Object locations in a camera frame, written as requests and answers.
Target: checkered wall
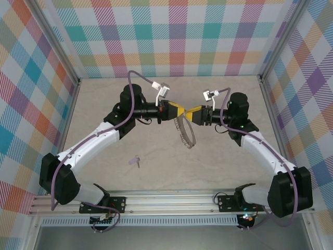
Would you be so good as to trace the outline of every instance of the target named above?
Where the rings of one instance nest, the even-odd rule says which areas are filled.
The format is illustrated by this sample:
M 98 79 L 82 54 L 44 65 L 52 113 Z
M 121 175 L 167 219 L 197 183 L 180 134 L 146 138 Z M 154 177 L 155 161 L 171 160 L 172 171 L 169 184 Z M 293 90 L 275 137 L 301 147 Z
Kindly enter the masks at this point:
M 276 35 L 274 37 L 274 40 L 273 40 L 273 42 L 272 42 L 272 44 L 270 46 L 270 50 L 268 51 L 268 53 L 267 53 L 267 55 L 266 55 L 266 57 L 264 59 L 264 63 L 262 64 L 262 66 L 260 68 L 259 74 L 263 73 L 263 71 L 264 71 L 264 69 L 265 69 L 265 67 L 266 67 L 269 59 L 271 58 L 271 55 L 272 55 L 274 49 L 276 48 L 277 44 L 279 43 L 280 38 L 281 38 L 282 34 L 285 31 L 287 23 L 290 20 L 290 18 L 292 17 L 292 14 L 294 13 L 294 11 L 295 11 L 295 9 L 296 9 L 297 4 L 298 4 L 299 1 L 300 0 L 293 0 L 292 1 L 292 4 L 290 5 L 290 7 L 288 9 L 288 12 L 287 12 L 286 16 L 284 17 L 283 22 L 282 22 L 282 24 L 281 24 L 278 32 L 276 33 Z
M 148 77 L 258 74 L 280 10 L 291 2 L 52 0 L 52 12 L 44 1 L 78 75 L 89 78 L 125 77 L 130 69 Z
M 266 83 L 290 159 L 311 172 L 318 219 L 333 244 L 332 13 L 333 0 L 312 0 Z
M 74 83 L 23 0 L 0 1 L 0 249 L 18 249 L 42 157 L 57 152 Z

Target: purple cable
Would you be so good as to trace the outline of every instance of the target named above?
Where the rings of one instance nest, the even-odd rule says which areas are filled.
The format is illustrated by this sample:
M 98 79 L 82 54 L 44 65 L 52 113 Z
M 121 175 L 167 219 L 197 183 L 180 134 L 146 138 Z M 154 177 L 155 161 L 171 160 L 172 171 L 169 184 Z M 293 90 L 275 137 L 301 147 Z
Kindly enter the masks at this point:
M 286 165 L 286 163 L 282 160 L 282 158 L 277 153 L 275 153 L 275 151 L 267 143 L 261 141 L 260 138 L 258 138 L 257 136 L 255 136 L 253 134 L 250 134 L 250 133 L 248 133 L 246 131 L 239 130 L 239 129 L 229 128 L 223 122 L 223 109 L 224 109 L 224 107 L 225 107 L 225 105 L 227 103 L 227 99 L 228 99 L 228 97 L 230 95 L 231 89 L 229 87 L 227 87 L 227 88 L 225 88 L 223 90 L 220 90 L 219 93 L 222 93 L 222 92 L 225 92 L 225 91 L 227 91 L 227 94 L 226 94 L 226 96 L 225 96 L 225 98 L 223 100 L 221 111 L 220 111 L 220 120 L 221 120 L 222 126 L 225 127 L 227 130 L 248 135 L 248 136 L 254 138 L 255 140 L 257 140 L 258 142 L 260 142 L 262 145 L 264 145 L 281 162 L 282 166 L 285 167 L 285 169 L 287 170 L 287 172 L 288 172 L 288 174 L 290 176 L 290 179 L 291 179 L 291 182 L 292 182 L 292 186 L 293 186 L 293 192 L 294 192 L 294 205 L 293 205 L 293 211 L 292 211 L 292 215 L 291 215 L 290 220 L 287 223 L 281 223 L 280 221 L 277 220 L 277 218 L 276 218 L 276 216 L 274 214 L 270 214 L 266 209 L 264 209 L 265 212 L 267 213 L 267 215 L 269 216 L 269 218 L 272 219 L 276 224 L 278 224 L 280 227 L 288 227 L 288 226 L 290 226 L 293 223 L 293 221 L 295 220 L 295 217 L 297 215 L 298 191 L 297 191 L 297 186 L 296 186 L 295 178 L 293 177 L 292 172 L 290 171 L 290 169 L 288 168 L 288 166 Z M 259 223 L 256 226 L 258 227 L 258 226 L 262 225 L 264 222 L 266 222 L 266 221 L 263 220 L 261 223 Z
M 120 126 L 124 125 L 132 116 L 133 114 L 133 111 L 134 111 L 134 91 L 133 91 L 133 86 L 132 86 L 132 81 L 131 81 L 131 73 L 134 73 L 136 75 L 138 75 L 139 77 L 143 78 L 144 80 L 146 80 L 147 82 L 149 82 L 150 84 L 152 84 L 152 81 L 148 80 L 147 78 L 145 78 L 143 75 L 139 74 L 138 72 L 134 71 L 134 70 L 130 70 L 128 73 L 127 73 L 127 79 L 129 81 L 129 86 L 130 86 L 130 92 L 131 92 L 131 100 L 132 100 L 132 105 L 131 105 L 131 111 L 129 113 L 129 115 L 127 116 L 127 118 L 125 120 L 123 120 L 122 122 L 120 122 L 118 125 L 112 127 L 112 128 L 109 128 L 109 129 L 106 129 L 106 130 L 103 130 L 103 131 L 100 131 L 97 133 L 97 135 L 93 134 L 89 137 L 87 137 L 86 139 L 84 139 L 81 143 L 79 143 L 75 148 L 73 148 L 69 153 L 68 155 L 72 155 L 79 147 L 81 147 L 83 144 L 85 144 L 87 141 L 91 140 L 92 138 L 94 137 L 97 137 L 97 136 L 100 136 L 101 134 L 104 134 L 104 133 L 107 133 L 111 130 L 114 130 L 114 129 L 117 129 L 119 128 Z M 60 168 L 62 167 L 62 165 L 65 163 L 65 161 L 68 159 L 68 155 L 66 155 L 64 157 L 64 159 L 62 159 L 62 161 L 59 163 L 58 167 L 56 168 L 56 171 L 54 172 L 53 174 L 53 177 L 52 177 L 52 183 L 51 183 L 51 210 L 53 211 L 56 206 L 58 205 L 58 202 L 55 203 L 55 197 L 54 197 L 54 192 L 55 192 L 55 184 L 56 184 L 56 178 L 57 178 L 57 175 L 59 173 L 59 170 Z
M 110 210 L 110 211 L 115 212 L 115 213 L 118 215 L 118 218 L 117 218 L 116 222 L 115 222 L 113 225 L 108 226 L 107 229 L 104 229 L 104 230 L 97 230 L 97 229 L 95 228 L 95 224 L 96 224 L 96 222 L 95 222 L 95 223 L 93 224 L 93 229 L 95 230 L 95 232 L 98 232 L 98 233 L 105 233 L 105 232 L 111 230 L 112 228 L 114 228 L 114 227 L 119 223 L 119 221 L 120 221 L 120 213 L 119 213 L 118 210 L 116 210 L 116 209 L 114 209 L 114 208 L 112 208 L 112 207 L 98 206 L 98 205 L 94 205 L 94 204 L 91 204 L 91 203 L 85 203 L 85 204 L 87 204 L 87 205 L 89 205 L 89 206 L 92 206 L 92 207 L 97 207 L 97 208 L 102 208 L 102 209 L 108 209 L 108 210 Z
M 252 230 L 250 230 L 250 229 L 253 229 L 254 227 L 252 227 L 252 228 L 250 228 L 250 227 L 244 227 L 244 226 L 242 226 L 242 225 L 239 225 L 240 227 L 242 227 L 242 228 L 244 228 L 244 229 L 247 229 L 248 231 L 249 231 L 249 233 L 250 234 L 252 234 L 254 237 L 256 237 L 257 238 L 257 240 L 259 240 L 262 244 L 264 244 L 265 246 L 267 246 L 269 249 L 271 249 L 271 250 L 275 250 L 274 248 L 272 248 L 271 246 L 269 246 L 268 244 L 266 244 L 256 233 L 254 233 Z
M 262 221 L 260 221 L 257 225 L 254 225 L 254 226 L 252 226 L 252 227 L 250 227 L 250 228 L 247 228 L 247 229 L 256 229 L 257 227 L 259 227 L 259 226 L 261 226 L 261 225 L 264 225 L 266 222 L 268 222 L 268 220 L 269 220 L 270 218 L 269 218 L 269 216 L 266 216 Z

